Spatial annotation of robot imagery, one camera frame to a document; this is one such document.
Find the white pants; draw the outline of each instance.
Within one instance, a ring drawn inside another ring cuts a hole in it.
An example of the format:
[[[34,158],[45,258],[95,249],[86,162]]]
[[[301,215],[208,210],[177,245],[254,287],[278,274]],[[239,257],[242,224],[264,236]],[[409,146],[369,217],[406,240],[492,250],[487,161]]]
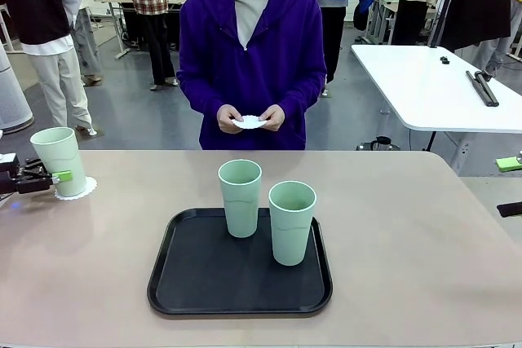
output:
[[[87,96],[83,89],[80,65],[74,48],[59,55],[29,55],[29,59],[36,69],[55,126],[67,126],[67,102],[60,88],[62,82],[65,94],[73,107],[73,117],[77,122],[75,126],[91,128],[92,120],[87,108]]]
[[[510,51],[511,44],[515,40],[521,20],[522,2],[511,0],[511,36],[481,42],[473,65],[496,76],[497,71],[502,67],[504,57]]]

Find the purple hooded jacket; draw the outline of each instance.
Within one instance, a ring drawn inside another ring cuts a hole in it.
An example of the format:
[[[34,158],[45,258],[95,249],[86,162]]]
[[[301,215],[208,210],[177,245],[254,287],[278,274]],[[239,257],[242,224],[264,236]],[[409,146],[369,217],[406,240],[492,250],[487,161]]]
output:
[[[237,38],[234,0],[187,0],[181,9],[178,78],[191,107],[203,113],[205,150],[303,150],[304,113],[325,84],[321,9],[316,0],[269,0],[245,49]],[[225,134],[217,112],[230,104],[260,116],[278,104],[278,132]]]

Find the gray floor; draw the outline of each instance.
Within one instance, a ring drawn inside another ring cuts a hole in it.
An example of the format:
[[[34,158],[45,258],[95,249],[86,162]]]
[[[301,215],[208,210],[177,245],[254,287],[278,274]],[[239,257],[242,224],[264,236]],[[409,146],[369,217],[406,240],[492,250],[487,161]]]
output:
[[[332,99],[321,101],[307,114],[308,144],[311,150],[354,150],[363,141],[371,141],[377,130],[383,98],[355,56],[350,45],[358,35],[345,29],[343,50],[336,79],[330,84]],[[88,88],[89,106],[95,123],[105,136],[82,142],[82,149],[197,149],[201,116],[188,106],[180,90],[153,93],[147,53],[132,52],[121,60],[115,39],[100,48],[104,62],[105,81],[101,87]],[[522,70],[522,64],[508,64]],[[520,72],[503,69],[499,80],[522,94]],[[0,151],[14,151],[21,158],[33,156],[29,138],[34,132],[51,126],[51,114],[38,85],[25,91],[36,117],[34,126],[0,140]],[[394,143],[409,149],[409,131],[393,118]],[[429,134],[411,133],[414,150],[426,147]],[[463,176],[500,175],[494,164],[499,157],[514,156],[522,149],[522,135],[479,134],[462,171]],[[449,161],[455,146],[438,134],[433,152]],[[522,173],[502,176],[522,177]]]

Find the light green plastic cup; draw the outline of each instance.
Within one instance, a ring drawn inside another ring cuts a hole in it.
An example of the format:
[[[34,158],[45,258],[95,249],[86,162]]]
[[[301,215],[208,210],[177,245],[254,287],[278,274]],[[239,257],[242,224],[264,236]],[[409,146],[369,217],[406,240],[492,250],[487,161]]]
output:
[[[306,253],[317,195],[306,183],[286,181],[275,185],[268,199],[274,258],[287,267],[298,265]]]
[[[70,172],[72,175],[69,181],[60,181],[55,185],[60,196],[71,197],[85,191],[87,182],[74,130],[41,130],[31,137],[31,144],[49,173]]]
[[[236,238],[252,236],[258,228],[261,166],[244,159],[229,161],[219,168],[227,228]]]

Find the black pants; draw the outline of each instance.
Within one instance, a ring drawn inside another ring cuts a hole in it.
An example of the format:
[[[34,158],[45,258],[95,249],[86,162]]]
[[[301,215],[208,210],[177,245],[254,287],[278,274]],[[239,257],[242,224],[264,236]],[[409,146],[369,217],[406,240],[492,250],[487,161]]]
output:
[[[326,82],[330,83],[334,80],[339,61],[346,7],[322,7],[321,14],[323,18],[323,49],[327,71]]]
[[[175,77],[174,65],[170,59],[165,18],[166,14],[141,16],[153,65],[155,85],[164,84],[167,77]]]
[[[415,45],[424,27],[426,13],[427,4],[425,2],[400,0],[391,44]]]

